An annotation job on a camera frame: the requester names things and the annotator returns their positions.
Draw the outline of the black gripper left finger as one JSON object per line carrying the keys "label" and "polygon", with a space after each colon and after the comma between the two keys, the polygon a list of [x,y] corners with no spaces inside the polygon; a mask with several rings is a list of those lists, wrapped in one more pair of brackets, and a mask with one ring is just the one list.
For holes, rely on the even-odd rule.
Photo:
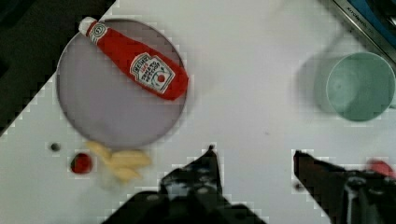
{"label": "black gripper left finger", "polygon": [[102,224],[266,224],[222,195],[214,147],[163,177],[157,191],[141,191]]}

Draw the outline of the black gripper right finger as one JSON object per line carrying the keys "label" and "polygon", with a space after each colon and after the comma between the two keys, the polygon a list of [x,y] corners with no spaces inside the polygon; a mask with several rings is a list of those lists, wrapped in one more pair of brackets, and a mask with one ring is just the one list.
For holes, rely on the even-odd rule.
{"label": "black gripper right finger", "polygon": [[346,170],[300,150],[294,174],[332,224],[395,224],[395,179],[376,171]]}

